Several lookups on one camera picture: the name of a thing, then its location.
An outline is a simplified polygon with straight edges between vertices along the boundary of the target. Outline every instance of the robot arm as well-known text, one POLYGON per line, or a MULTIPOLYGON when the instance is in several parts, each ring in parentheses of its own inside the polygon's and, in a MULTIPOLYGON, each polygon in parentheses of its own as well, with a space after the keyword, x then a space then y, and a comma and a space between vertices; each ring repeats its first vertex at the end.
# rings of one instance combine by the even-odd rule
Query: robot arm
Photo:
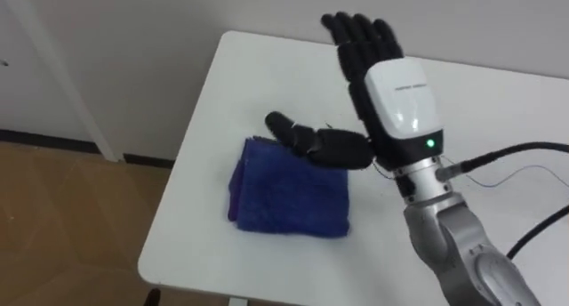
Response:
MULTIPOLYGON (((325 15, 322 23, 338 47, 349 94, 369 133, 369 140, 349 137, 357 149, 369 147, 368 157, 375 155, 384 169, 394 172, 407 204, 404 215, 413 248, 437 275, 446 300, 457 306, 539 305, 516 266, 490 242, 462 195, 449 181, 437 178, 443 126, 421 65, 403 55, 383 20, 370 22, 360 14, 350 17, 339 12, 325 15)), ((336 147, 341 138, 326 143, 321 131, 287 123, 278 114, 269 115, 267 124, 284 145, 317 165, 354 169, 371 163, 371 159, 357 165, 333 161, 342 152, 349 158, 347 144, 336 147)))

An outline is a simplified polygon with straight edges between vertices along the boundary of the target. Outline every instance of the wooden floor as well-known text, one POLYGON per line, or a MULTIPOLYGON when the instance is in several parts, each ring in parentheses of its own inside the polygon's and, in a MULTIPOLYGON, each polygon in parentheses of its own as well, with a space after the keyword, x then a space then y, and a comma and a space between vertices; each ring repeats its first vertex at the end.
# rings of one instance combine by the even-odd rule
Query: wooden floor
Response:
MULTIPOLYGON (((0 305, 142 306, 137 261, 169 173, 0 142, 0 305)), ((228 303, 162 292, 161 306, 228 303)))

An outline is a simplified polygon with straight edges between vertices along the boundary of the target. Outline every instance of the baseboard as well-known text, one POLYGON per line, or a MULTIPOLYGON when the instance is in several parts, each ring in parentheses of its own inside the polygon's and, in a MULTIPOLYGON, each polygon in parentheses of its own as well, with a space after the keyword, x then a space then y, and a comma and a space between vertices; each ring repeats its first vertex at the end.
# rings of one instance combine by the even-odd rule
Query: baseboard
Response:
MULTIPOLYGON (((97 147, 97 144, 94 142, 45 136, 37 133, 22 133, 0 129, 0 141, 13 142, 36 147, 45 147, 50 149, 63 149, 89 154, 100 154, 100 150, 97 147)), ((124 161, 127 164, 147 165, 159 168, 172 169, 174 167, 174 160, 133 154, 124 154, 124 161)))
POLYGON ((139 156, 133 154, 123 154, 123 158, 127 164, 148 165, 153 167, 169 168, 169 169, 172 169, 174 167, 174 162, 175 162, 174 160, 170 159, 146 157, 146 156, 139 156))
POLYGON ((0 141, 15 142, 29 146, 46 147, 51 149, 79 151, 89 154, 100 154, 99 148, 94 142, 44 136, 37 133, 21 133, 0 129, 0 141))

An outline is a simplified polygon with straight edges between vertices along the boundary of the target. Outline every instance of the folded blue cloth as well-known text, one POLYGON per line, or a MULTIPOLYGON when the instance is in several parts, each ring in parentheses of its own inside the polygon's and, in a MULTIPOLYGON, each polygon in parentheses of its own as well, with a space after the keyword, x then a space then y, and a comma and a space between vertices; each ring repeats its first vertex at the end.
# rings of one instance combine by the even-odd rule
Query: folded blue cloth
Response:
POLYGON ((245 141, 229 192, 228 218, 241 230, 348 234, 348 172, 313 166, 276 142, 245 141))

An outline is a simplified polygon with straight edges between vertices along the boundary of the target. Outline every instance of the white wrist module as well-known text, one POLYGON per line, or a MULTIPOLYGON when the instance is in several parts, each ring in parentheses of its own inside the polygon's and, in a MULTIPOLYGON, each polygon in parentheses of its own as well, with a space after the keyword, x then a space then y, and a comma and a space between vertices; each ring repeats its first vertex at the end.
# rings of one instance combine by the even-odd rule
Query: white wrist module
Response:
POLYGON ((402 58, 378 62, 367 71, 365 85, 391 137, 409 139, 443 129, 435 96, 418 61, 402 58))

